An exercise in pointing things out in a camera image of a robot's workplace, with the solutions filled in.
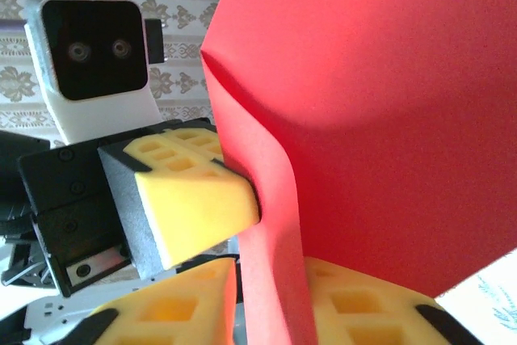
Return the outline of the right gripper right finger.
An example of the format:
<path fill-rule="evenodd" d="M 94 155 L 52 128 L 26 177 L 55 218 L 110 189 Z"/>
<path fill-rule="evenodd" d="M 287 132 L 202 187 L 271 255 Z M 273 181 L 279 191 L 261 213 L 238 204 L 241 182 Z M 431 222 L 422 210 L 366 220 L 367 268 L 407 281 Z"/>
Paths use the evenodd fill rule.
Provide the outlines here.
<path fill-rule="evenodd" d="M 321 259 L 306 257 L 319 344 L 479 344 L 434 299 Z"/>

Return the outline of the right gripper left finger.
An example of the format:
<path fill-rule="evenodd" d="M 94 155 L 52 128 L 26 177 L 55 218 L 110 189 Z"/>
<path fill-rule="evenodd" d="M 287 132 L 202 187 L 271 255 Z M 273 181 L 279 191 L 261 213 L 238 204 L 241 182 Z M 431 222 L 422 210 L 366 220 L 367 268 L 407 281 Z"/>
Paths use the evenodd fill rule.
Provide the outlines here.
<path fill-rule="evenodd" d="M 97 344 L 233 344 L 236 264 L 215 259 L 101 305 L 115 321 Z"/>

